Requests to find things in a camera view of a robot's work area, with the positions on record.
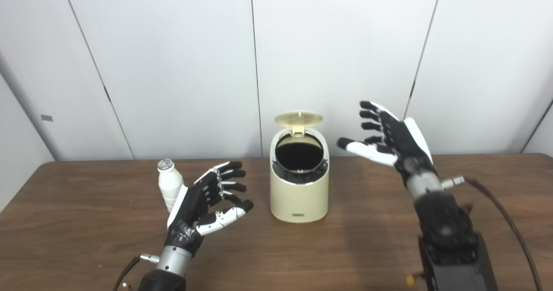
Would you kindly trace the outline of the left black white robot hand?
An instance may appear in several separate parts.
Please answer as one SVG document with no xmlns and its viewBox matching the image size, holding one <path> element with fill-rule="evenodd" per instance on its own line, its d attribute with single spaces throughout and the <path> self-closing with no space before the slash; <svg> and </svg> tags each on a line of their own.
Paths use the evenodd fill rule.
<svg viewBox="0 0 553 291">
<path fill-rule="evenodd" d="M 229 161 L 208 169 L 192 187 L 182 187 L 168 218 L 164 246 L 183 249 L 195 257 L 204 236 L 245 216 L 254 204 L 233 194 L 245 192 L 247 187 L 232 181 L 245 175 L 241 161 Z"/>
</svg>

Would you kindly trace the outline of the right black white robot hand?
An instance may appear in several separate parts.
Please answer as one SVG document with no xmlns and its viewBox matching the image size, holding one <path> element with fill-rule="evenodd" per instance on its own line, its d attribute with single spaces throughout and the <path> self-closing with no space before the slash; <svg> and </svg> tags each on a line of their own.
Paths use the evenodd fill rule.
<svg viewBox="0 0 553 291">
<path fill-rule="evenodd" d="M 429 172 L 437 175 L 429 147 L 413 118 L 399 120 L 375 102 L 361 101 L 360 106 L 362 109 L 359 115 L 366 119 L 361 128 L 378 131 L 379 135 L 363 141 L 341 137 L 337 141 L 339 148 L 375 163 L 394 167 L 404 183 L 417 174 Z"/>
</svg>

